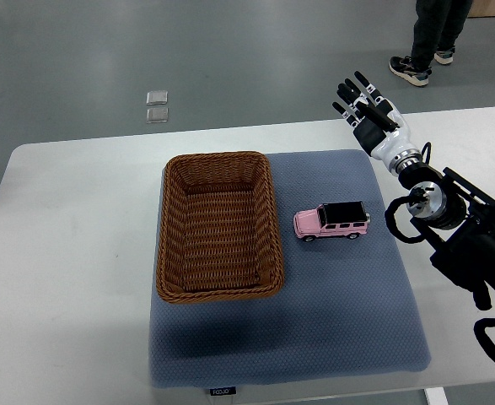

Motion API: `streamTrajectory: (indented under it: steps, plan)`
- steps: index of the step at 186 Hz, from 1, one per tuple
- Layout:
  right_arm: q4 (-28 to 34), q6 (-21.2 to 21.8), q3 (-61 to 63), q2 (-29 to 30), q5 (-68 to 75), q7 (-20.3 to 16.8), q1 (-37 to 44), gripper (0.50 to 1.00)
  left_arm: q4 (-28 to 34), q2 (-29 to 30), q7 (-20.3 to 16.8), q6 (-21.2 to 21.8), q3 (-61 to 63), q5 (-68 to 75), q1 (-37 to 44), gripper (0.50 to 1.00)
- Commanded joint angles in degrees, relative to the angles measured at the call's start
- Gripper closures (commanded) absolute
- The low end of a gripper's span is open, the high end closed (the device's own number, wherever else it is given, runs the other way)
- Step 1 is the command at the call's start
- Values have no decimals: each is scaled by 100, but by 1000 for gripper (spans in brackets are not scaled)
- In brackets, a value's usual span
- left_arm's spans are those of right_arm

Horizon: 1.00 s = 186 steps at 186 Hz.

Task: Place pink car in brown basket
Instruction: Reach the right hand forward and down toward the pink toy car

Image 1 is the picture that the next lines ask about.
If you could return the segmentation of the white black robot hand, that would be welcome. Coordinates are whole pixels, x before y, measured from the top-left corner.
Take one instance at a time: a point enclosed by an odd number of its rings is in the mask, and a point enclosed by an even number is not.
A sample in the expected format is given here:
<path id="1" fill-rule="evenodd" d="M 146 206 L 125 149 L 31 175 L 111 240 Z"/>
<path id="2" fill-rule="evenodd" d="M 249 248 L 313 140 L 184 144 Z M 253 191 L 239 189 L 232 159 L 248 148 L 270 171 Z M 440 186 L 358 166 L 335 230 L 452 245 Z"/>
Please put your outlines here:
<path id="1" fill-rule="evenodd" d="M 352 128 L 363 151 L 384 163 L 398 176 L 408 165 L 421 161 L 421 153 L 410 140 L 410 128 L 395 105 L 362 73 L 338 85 L 333 108 Z"/>

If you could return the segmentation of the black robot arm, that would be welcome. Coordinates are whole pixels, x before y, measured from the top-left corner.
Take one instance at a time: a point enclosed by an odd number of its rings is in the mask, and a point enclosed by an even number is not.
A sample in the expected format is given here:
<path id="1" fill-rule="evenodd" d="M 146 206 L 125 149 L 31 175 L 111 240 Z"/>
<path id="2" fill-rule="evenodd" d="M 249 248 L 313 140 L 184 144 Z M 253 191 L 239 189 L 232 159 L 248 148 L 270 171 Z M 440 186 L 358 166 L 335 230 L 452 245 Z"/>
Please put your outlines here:
<path id="1" fill-rule="evenodd" d="M 385 211 L 390 233 L 407 244 L 426 241 L 430 262 L 454 285 L 471 292 L 481 311 L 495 290 L 495 200 L 450 168 L 417 159 L 398 171 L 409 193 Z"/>

